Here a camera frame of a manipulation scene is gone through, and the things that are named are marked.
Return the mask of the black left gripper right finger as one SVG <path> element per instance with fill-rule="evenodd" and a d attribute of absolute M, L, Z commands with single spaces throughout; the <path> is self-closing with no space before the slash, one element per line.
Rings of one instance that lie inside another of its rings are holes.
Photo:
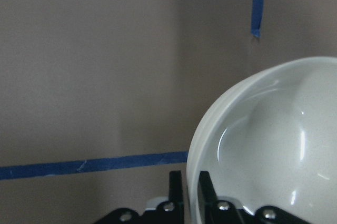
<path fill-rule="evenodd" d="M 201 223 L 214 223 L 213 214 L 217 196 L 208 171 L 200 172 L 197 192 Z"/>

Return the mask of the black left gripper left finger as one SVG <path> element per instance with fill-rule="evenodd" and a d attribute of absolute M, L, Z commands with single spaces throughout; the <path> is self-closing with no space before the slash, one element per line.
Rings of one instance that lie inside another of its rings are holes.
<path fill-rule="evenodd" d="M 170 171 L 168 213 L 173 220 L 171 223 L 184 223 L 184 198 L 181 171 Z"/>

